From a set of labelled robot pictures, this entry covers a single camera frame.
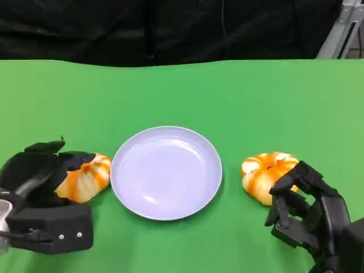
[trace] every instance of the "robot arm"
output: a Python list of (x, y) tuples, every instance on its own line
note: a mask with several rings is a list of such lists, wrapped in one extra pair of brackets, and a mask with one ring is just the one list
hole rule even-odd
[(13, 156), (0, 172), (0, 245), (45, 254), (93, 245), (91, 208), (59, 198), (54, 190), (67, 171), (79, 169), (95, 154), (55, 154), (64, 141), (36, 143)]
[[(290, 246), (307, 249), (316, 263), (310, 273), (363, 273), (364, 219), (351, 223), (344, 198), (322, 178), (303, 161), (282, 176), (270, 190), (266, 226)], [(312, 195), (313, 205), (293, 185)]]

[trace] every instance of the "striped pumpkin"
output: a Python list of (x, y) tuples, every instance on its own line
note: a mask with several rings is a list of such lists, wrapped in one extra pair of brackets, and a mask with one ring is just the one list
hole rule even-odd
[(260, 201), (263, 205), (272, 204), (269, 190), (288, 171), (293, 169), (299, 161), (290, 154), (275, 152), (260, 154), (244, 160), (241, 165), (244, 190)]
[(83, 203), (105, 189), (110, 183), (111, 160), (96, 154), (95, 158), (82, 164), (75, 171), (68, 171), (67, 177), (55, 190), (57, 195), (72, 201)]

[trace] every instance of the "black backdrop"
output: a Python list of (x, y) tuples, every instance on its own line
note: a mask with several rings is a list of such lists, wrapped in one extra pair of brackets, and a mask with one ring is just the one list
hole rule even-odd
[(341, 0), (1, 0), (0, 59), (312, 59)]

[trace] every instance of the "plate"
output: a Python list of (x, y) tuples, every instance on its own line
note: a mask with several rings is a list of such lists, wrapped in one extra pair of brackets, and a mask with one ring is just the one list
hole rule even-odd
[(177, 220), (205, 207), (217, 193), (222, 164), (214, 146), (182, 127), (163, 126), (126, 141), (110, 180), (120, 202), (153, 220)]

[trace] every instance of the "green tablecloth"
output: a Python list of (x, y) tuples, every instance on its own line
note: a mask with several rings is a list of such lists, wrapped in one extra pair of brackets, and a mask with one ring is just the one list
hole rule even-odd
[(35, 142), (112, 157), (133, 134), (178, 125), (208, 138), (225, 181), (202, 212), (154, 222), (111, 189), (93, 202), (92, 249), (46, 256), (10, 250), (4, 273), (307, 273), (310, 256), (264, 227), (267, 208), (241, 188), (245, 157), (284, 151), (314, 166), (364, 216), (364, 62), (230, 61), (107, 68), (58, 61), (0, 62), (0, 164)]

